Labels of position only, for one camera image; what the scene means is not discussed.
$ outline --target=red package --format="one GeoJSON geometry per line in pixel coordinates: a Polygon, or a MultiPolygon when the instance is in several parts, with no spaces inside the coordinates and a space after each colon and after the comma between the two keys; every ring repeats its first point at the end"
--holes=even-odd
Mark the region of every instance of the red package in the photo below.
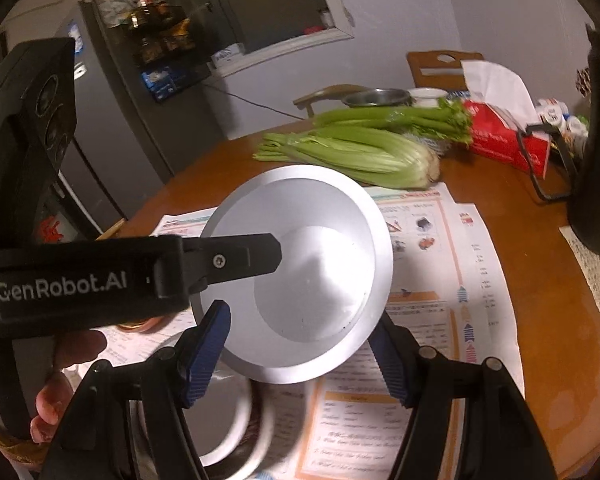
{"type": "MultiPolygon", "coordinates": [[[[518,147],[516,124],[504,110],[474,101],[465,101],[464,107],[474,118],[472,126],[471,151],[509,164],[522,171],[528,171],[528,164],[518,147]]],[[[526,150],[529,152],[536,176],[544,178],[549,161],[549,136],[534,133],[523,137],[526,150]]]]}

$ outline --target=silver bowl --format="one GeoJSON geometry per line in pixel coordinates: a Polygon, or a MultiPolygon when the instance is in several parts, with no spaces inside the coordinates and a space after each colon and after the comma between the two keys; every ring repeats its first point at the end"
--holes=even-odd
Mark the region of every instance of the silver bowl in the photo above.
{"type": "Polygon", "coordinates": [[[403,105],[409,94],[397,88],[374,88],[346,96],[342,102],[351,108],[362,106],[395,106],[403,105]]]}

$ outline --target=finger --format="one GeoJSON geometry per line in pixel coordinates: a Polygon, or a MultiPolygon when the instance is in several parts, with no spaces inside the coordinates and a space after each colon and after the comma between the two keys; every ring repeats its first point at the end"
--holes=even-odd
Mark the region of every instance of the finger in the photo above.
{"type": "Polygon", "coordinates": [[[64,374],[54,372],[36,396],[36,409],[42,420],[53,426],[59,424],[73,394],[64,374]]]}
{"type": "Polygon", "coordinates": [[[41,416],[36,415],[31,421],[31,439],[36,444],[41,444],[42,442],[51,442],[56,434],[57,428],[57,426],[47,424],[41,416]]]}
{"type": "Polygon", "coordinates": [[[60,370],[78,363],[93,361],[106,347],[107,338],[98,330],[62,334],[56,342],[55,368],[60,370]]]}

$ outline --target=white wall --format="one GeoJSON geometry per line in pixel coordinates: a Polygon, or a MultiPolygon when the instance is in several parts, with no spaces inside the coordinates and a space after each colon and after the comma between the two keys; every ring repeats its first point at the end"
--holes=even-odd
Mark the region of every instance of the white wall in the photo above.
{"type": "MultiPolygon", "coordinates": [[[[355,21],[354,38],[277,57],[214,82],[259,104],[302,115],[292,100],[338,83],[409,88],[409,50],[460,48],[450,0],[343,0],[355,21]]],[[[229,138],[292,119],[207,90],[229,138]]]]}
{"type": "Polygon", "coordinates": [[[2,22],[9,49],[27,40],[50,38],[79,0],[21,0],[2,22]]]}
{"type": "Polygon", "coordinates": [[[576,70],[587,65],[586,12],[576,0],[451,0],[463,50],[516,72],[531,97],[580,99],[576,70]]]}

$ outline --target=white tissue paper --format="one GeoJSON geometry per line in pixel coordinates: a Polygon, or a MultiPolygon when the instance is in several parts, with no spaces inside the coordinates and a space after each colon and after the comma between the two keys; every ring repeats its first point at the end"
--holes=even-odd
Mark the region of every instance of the white tissue paper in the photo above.
{"type": "Polygon", "coordinates": [[[541,122],[524,82],[515,72],[481,60],[462,61],[462,70],[472,101],[508,111],[522,128],[541,122]]]}

